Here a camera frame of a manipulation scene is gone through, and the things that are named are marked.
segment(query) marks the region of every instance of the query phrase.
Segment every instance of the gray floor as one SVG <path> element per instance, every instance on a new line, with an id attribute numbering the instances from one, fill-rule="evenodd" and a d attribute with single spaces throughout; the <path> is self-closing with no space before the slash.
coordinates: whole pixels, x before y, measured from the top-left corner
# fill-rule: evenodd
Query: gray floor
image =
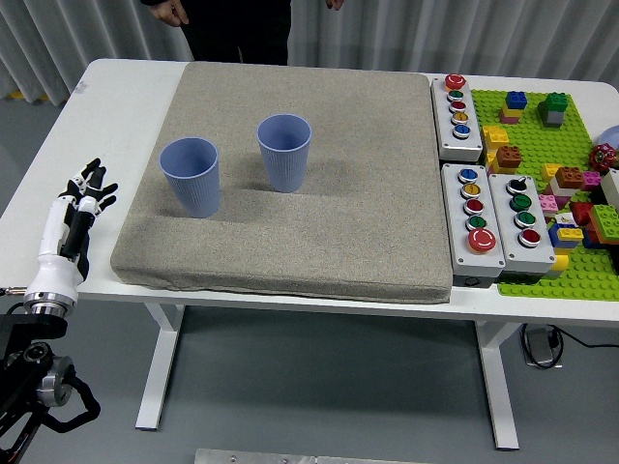
<path id="1" fill-rule="evenodd" d="M 2 210 L 58 114 L 0 101 L 0 155 L 12 169 L 0 171 Z M 0 300 L 0 309 L 14 302 Z M 103 411 L 66 435 L 42 429 L 24 463 L 189 464 L 198 448 L 427 463 L 619 461 L 616 349 L 568 340 L 565 366 L 539 371 L 524 364 L 516 337 L 504 343 L 521 446 L 504 452 L 494 449 L 468 322 L 191 307 L 157 432 L 133 428 L 158 331 L 146 309 L 81 301 L 69 323 L 52 347 L 74 359 Z M 619 343 L 617 330 L 566 329 Z M 80 406 L 75 396 L 54 415 L 67 420 Z"/>

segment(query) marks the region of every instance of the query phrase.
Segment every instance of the gray cushion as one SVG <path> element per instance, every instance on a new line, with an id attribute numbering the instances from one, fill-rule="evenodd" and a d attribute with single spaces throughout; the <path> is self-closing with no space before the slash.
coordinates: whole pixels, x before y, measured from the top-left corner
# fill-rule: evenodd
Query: gray cushion
<path id="1" fill-rule="evenodd" d="M 295 193 L 272 191 L 255 138 L 258 123 L 280 112 L 313 129 Z M 192 135 L 220 150 L 221 207 L 206 219 L 188 217 L 158 165 L 162 147 Z M 170 290 L 447 302 L 438 172 L 422 75 L 190 63 L 112 269 L 127 283 Z"/>

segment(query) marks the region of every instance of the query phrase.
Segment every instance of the blue plastic cup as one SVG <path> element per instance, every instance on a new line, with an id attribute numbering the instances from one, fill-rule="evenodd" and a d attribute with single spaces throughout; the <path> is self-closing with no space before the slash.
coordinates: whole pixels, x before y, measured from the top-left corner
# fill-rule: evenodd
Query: blue plastic cup
<path id="1" fill-rule="evenodd" d="M 220 207 L 220 152 L 200 137 L 180 138 L 160 154 L 159 165 L 183 208 L 207 218 Z"/>
<path id="2" fill-rule="evenodd" d="M 273 189 L 299 189 L 308 168 L 310 124 L 296 114 L 274 114 L 258 125 L 256 136 Z"/>

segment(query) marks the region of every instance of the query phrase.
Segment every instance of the yellow lego brick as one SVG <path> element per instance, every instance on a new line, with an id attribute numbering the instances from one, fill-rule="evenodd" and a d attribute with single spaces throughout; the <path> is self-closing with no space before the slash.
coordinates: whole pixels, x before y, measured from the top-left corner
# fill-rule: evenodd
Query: yellow lego brick
<path id="1" fill-rule="evenodd" d="M 544 167 L 542 168 L 542 179 L 544 179 L 546 182 L 550 182 L 550 180 L 552 180 L 552 178 L 557 173 L 560 167 L 562 167 L 561 164 L 555 164 L 555 163 L 544 164 Z"/>
<path id="2" fill-rule="evenodd" d="M 555 248 L 554 249 L 554 254 L 555 255 L 565 255 L 565 256 L 569 256 L 570 253 L 574 251 L 573 248 Z"/>
<path id="3" fill-rule="evenodd" d="M 524 110 L 523 109 L 510 109 L 507 107 L 507 102 L 503 103 L 503 106 L 501 107 L 501 110 L 503 111 L 503 116 L 505 116 L 506 118 L 521 118 L 522 115 L 524 114 Z"/>
<path id="4" fill-rule="evenodd" d="M 496 160 L 496 150 L 491 150 L 486 153 L 486 170 L 490 170 L 492 163 Z"/>
<path id="5" fill-rule="evenodd" d="M 507 131 L 498 126 L 484 126 L 484 142 L 488 150 L 496 150 L 499 147 L 510 144 Z"/>
<path id="6" fill-rule="evenodd" d="M 584 239 L 584 234 L 580 229 L 561 228 L 557 230 L 557 237 L 565 242 L 578 242 Z"/>
<path id="7" fill-rule="evenodd" d="M 492 173 L 493 174 L 516 174 L 517 167 L 501 167 L 499 166 L 499 159 L 494 158 L 492 163 Z"/>
<path id="8" fill-rule="evenodd" d="M 551 271 L 562 273 L 570 265 L 570 256 L 567 254 L 558 254 L 555 249 L 555 261 L 554 266 L 550 268 Z"/>

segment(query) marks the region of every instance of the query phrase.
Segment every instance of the green lego baseplate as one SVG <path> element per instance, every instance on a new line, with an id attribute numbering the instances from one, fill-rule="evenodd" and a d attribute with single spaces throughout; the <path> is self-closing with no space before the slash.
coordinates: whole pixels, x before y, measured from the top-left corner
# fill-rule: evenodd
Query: green lego baseplate
<path id="1" fill-rule="evenodd" d="M 501 124 L 499 120 L 507 92 L 473 90 L 472 94 L 480 126 L 498 126 L 507 131 L 509 145 L 516 145 L 522 153 L 517 173 L 535 179 L 538 193 L 544 192 L 547 185 L 542 178 L 542 168 L 546 163 L 578 167 L 581 171 L 589 169 L 593 143 L 571 96 L 567 96 L 569 104 L 561 128 L 545 128 L 537 107 L 548 94 L 527 92 L 526 108 L 514 125 Z M 579 191 L 573 201 L 589 201 L 589 192 Z M 562 211 L 568 212 L 569 205 Z M 498 288 L 501 295 L 513 297 L 619 301 L 619 276 L 612 267 L 608 252 L 583 245 L 572 251 L 570 265 L 559 277 L 542 278 L 535 284 L 501 282 Z"/>

